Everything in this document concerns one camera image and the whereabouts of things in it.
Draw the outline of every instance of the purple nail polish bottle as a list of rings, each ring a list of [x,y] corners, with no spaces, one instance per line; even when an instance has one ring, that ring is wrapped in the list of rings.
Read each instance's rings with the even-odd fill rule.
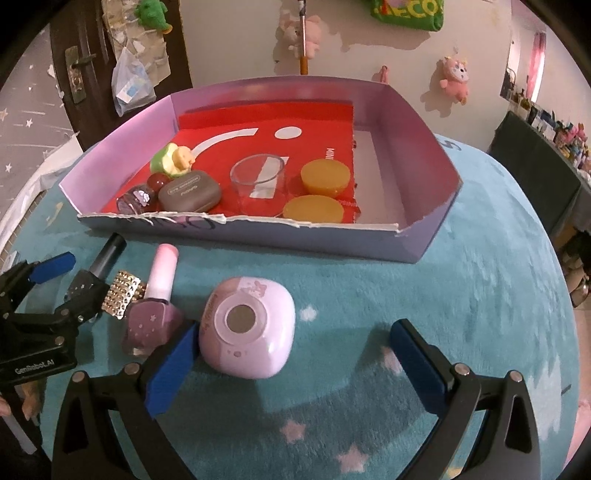
[[[124,350],[131,355],[148,356],[170,340],[184,319],[181,310],[170,303],[178,249],[161,244],[156,250],[144,299],[132,303],[126,312]]]

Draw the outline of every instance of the teal rug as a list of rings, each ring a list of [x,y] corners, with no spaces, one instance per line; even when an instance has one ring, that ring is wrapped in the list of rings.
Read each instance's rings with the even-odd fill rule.
[[[498,377],[520,370],[537,419],[543,479],[560,473],[577,409],[579,358],[557,258],[508,172],[481,151],[440,141],[464,185],[415,265],[172,241],[180,250],[173,303],[189,317],[198,320],[213,288],[238,275],[285,285],[298,312],[293,350],[277,376],[240,380],[197,361],[158,418],[197,478],[396,478],[435,422],[387,347],[389,327],[403,317],[452,363]],[[31,261],[69,250],[76,270],[90,265],[106,237],[80,224],[55,186],[14,248]],[[128,237],[110,279],[117,269],[147,278],[163,240]],[[53,309],[72,277],[38,287],[22,309]],[[122,327],[107,316],[84,325],[79,367],[105,375],[130,361]],[[71,374],[47,381],[41,429],[49,454]],[[461,469],[478,426],[471,425],[449,478]],[[134,472],[147,478],[129,439],[121,438]]]

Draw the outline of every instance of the white wall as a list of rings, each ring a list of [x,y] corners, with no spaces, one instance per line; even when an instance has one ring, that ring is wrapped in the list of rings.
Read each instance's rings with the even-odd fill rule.
[[[277,31],[280,11],[295,13],[296,0],[181,0],[180,6],[195,86],[298,73]],[[385,64],[390,84],[433,131],[487,149],[508,106],[499,93],[511,43],[509,2],[448,1],[437,33],[383,24],[362,0],[309,0],[308,14],[326,23],[310,74],[371,80]],[[454,48],[468,60],[466,106],[452,105],[438,84],[437,62]]]
[[[519,40],[521,53],[519,55],[519,68],[515,77],[515,89],[520,92],[527,90],[527,76],[530,73],[531,54],[534,49],[535,32],[521,27],[519,29]]]
[[[562,42],[548,29],[538,104],[557,119],[583,122],[591,133],[591,87]]]
[[[519,60],[521,58],[521,29],[515,20],[511,21],[511,46],[509,47],[509,59],[507,67],[515,72],[519,70]]]

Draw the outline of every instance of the lavender cardboard box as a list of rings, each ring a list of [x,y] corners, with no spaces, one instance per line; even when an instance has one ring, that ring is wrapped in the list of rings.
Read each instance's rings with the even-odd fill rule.
[[[350,102],[354,224],[205,213],[97,213],[178,130],[177,117],[248,102]],[[185,90],[135,115],[86,153],[60,187],[85,225],[100,230],[227,241],[350,257],[417,262],[449,211],[462,181],[435,136],[390,86],[363,80],[284,76]]]

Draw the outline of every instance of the pink nail polish cap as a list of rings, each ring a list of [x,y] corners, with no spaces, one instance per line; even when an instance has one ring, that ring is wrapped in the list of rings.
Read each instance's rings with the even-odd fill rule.
[[[158,246],[144,298],[170,301],[177,261],[178,249],[174,245],[160,244]]]

